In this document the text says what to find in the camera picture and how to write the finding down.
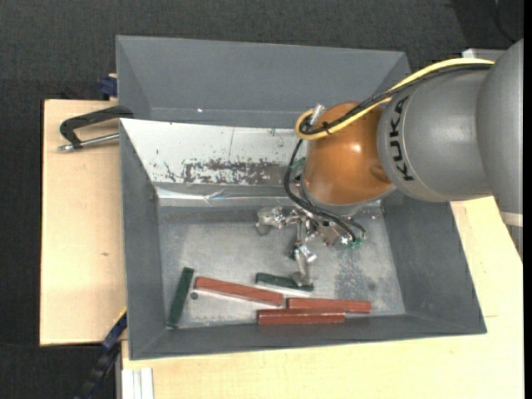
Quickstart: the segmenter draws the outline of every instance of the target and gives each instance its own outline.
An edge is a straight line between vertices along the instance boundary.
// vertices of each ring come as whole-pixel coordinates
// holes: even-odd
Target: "wooden block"
[[[281,306],[284,299],[281,293],[275,293],[274,291],[200,276],[196,278],[195,288],[224,296],[242,298],[243,300],[252,302],[272,304],[274,306]]]
[[[366,300],[336,300],[333,298],[289,298],[289,309],[336,309],[345,313],[370,313],[372,304]]]
[[[335,309],[261,309],[257,312],[259,325],[295,323],[343,323],[344,312]]]

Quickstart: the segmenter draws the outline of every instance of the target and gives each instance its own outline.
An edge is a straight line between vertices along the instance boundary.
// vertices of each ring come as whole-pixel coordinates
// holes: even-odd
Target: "gray bin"
[[[318,257],[322,279],[316,284],[323,289],[317,287],[316,294],[369,298],[373,313],[338,325],[262,327],[250,320],[254,308],[248,304],[239,314],[239,302],[202,296],[187,300],[185,328],[167,329],[184,266],[199,269],[198,275],[249,284],[259,270],[283,274],[293,268],[283,256],[293,232],[259,237],[253,227],[261,206],[290,205],[278,180],[245,187],[235,181],[223,185],[230,193],[220,199],[220,185],[211,180],[183,185],[183,173],[174,171],[154,177],[153,164],[163,163],[168,152],[194,158],[193,144],[188,150],[175,147],[180,134],[175,122],[291,128],[299,113],[317,102],[362,100],[401,80],[409,68],[400,52],[323,47],[118,37],[117,51],[120,104],[135,118],[166,121],[121,124],[131,358],[485,333],[450,206],[400,192],[362,212],[368,241],[360,249],[323,248]],[[282,159],[272,156],[281,171]],[[185,203],[187,192],[216,199],[216,205]],[[244,252],[235,253],[238,249]],[[225,309],[221,316],[216,308]]]

